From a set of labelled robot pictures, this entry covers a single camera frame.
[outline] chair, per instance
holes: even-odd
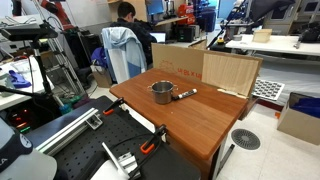
[[[137,36],[125,27],[102,29],[106,61],[118,84],[146,71],[146,57]]]

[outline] bag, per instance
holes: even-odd
[[[103,47],[96,48],[91,55],[91,64],[107,68],[106,54]]]

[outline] white floor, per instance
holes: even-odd
[[[90,95],[95,83],[87,90]],[[97,88],[91,98],[107,96],[116,100],[109,89]],[[153,125],[129,108],[141,124],[154,131]],[[257,150],[237,146],[220,172],[219,180],[319,180],[320,146],[315,146],[276,130],[275,111],[256,105],[243,121],[237,121],[232,130],[242,128],[255,133],[261,142]],[[235,144],[230,133],[225,151]]]

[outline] table leg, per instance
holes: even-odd
[[[212,179],[212,180],[217,179],[226,140],[227,140],[227,136],[224,137],[219,148],[217,149],[217,151],[214,153],[212,157],[209,179]]]

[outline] black cloth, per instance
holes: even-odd
[[[117,22],[111,23],[110,27],[126,27],[132,30],[142,44],[144,55],[146,56],[147,65],[153,62],[151,43],[156,43],[157,40],[141,26],[141,22],[128,22],[122,18],[118,18]]]

